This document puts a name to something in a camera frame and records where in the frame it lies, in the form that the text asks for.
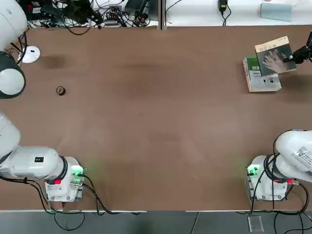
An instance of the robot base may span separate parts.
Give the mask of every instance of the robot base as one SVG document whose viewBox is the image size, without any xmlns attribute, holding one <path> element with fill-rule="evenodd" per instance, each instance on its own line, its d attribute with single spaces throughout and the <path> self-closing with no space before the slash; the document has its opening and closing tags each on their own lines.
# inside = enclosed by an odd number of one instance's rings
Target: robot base
<svg viewBox="0 0 312 234">
<path fill-rule="evenodd" d="M 254 196 L 254 189 L 256 187 L 256 184 L 264 170 L 263 163 L 266 157 L 267 156 L 264 155 L 257 156 L 246 170 L 246 186 L 248 196 L 251 201 Z M 273 200 L 272 180 L 267 177 L 266 173 L 263 173 L 260 182 L 256 189 L 255 198 L 257 200 L 272 201 Z M 285 193 L 287 191 L 287 182 L 285 183 L 273 182 L 273 188 L 274 188 L 274 201 L 283 200 L 285 197 Z"/>
<path fill-rule="evenodd" d="M 35 46 L 27 46 L 25 55 L 22 59 L 23 63 L 33 63 L 36 62 L 41 56 L 40 49 Z"/>
<path fill-rule="evenodd" d="M 47 184 L 45 189 L 49 201 L 73 202 L 82 200 L 84 177 L 77 176 L 85 174 L 85 170 L 73 157 L 65 157 L 68 163 L 67 173 L 60 184 Z"/>
</svg>

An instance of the hand image on book cover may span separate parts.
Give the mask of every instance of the hand image on book cover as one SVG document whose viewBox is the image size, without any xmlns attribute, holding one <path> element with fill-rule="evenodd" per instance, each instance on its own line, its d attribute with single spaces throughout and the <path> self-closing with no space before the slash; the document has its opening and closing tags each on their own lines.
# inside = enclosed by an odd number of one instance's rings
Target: hand image on book cover
<svg viewBox="0 0 312 234">
<path fill-rule="evenodd" d="M 262 63 L 266 68 L 275 71 L 276 73 L 283 73 L 289 69 L 286 63 L 283 62 L 287 56 L 280 53 L 277 49 L 271 49 L 264 56 Z"/>
</svg>

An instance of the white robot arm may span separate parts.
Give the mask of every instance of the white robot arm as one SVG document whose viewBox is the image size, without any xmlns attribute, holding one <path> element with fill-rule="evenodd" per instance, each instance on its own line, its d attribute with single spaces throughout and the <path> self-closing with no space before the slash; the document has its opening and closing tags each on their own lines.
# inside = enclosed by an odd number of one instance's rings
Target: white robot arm
<svg viewBox="0 0 312 234">
<path fill-rule="evenodd" d="M 286 131 L 276 139 L 275 147 L 275 158 L 257 156 L 247 168 L 250 197 L 256 189 L 258 200 L 283 200 L 287 183 L 293 183 L 293 179 L 312 182 L 312 131 Z"/>
<path fill-rule="evenodd" d="M 0 0 L 0 98 L 20 95 L 26 80 L 23 71 L 4 49 L 26 30 L 27 19 L 15 0 Z"/>
<path fill-rule="evenodd" d="M 20 132 L 0 111 L 0 175 L 44 179 L 47 198 L 71 202 L 82 196 L 83 168 L 46 147 L 21 147 Z"/>
</svg>

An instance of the book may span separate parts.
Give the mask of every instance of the book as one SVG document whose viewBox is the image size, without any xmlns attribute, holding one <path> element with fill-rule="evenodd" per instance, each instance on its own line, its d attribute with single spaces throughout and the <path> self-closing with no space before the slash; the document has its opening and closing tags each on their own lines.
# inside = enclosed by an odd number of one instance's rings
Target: book
<svg viewBox="0 0 312 234">
<path fill-rule="evenodd" d="M 256 45 L 255 51 L 263 77 L 293 71 L 297 68 L 294 61 L 283 62 L 283 59 L 293 54 L 287 36 Z"/>
<path fill-rule="evenodd" d="M 282 88 L 278 74 L 263 77 L 256 55 L 243 59 L 244 71 L 249 92 L 272 92 Z"/>
</svg>

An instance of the wooden tabletop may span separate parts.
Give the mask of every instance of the wooden tabletop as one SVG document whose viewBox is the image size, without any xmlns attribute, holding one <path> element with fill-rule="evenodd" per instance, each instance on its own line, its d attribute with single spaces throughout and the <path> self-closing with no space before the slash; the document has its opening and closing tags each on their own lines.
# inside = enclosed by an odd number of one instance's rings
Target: wooden tabletop
<svg viewBox="0 0 312 234">
<path fill-rule="evenodd" d="M 242 60 L 311 26 L 93 29 L 27 33 L 41 58 L 23 64 L 27 86 L 0 108 L 21 145 L 55 148 L 88 169 L 112 210 L 248 210 L 245 168 L 276 136 L 312 126 L 312 65 L 282 76 L 276 93 L 249 93 Z M 63 86 L 67 93 L 56 94 Z M 28 185 L 1 181 L 0 210 L 42 209 Z M 299 210 L 295 188 L 276 209 Z M 94 210 L 86 191 L 76 209 Z M 271 209 L 257 202 L 256 209 Z"/>
</svg>

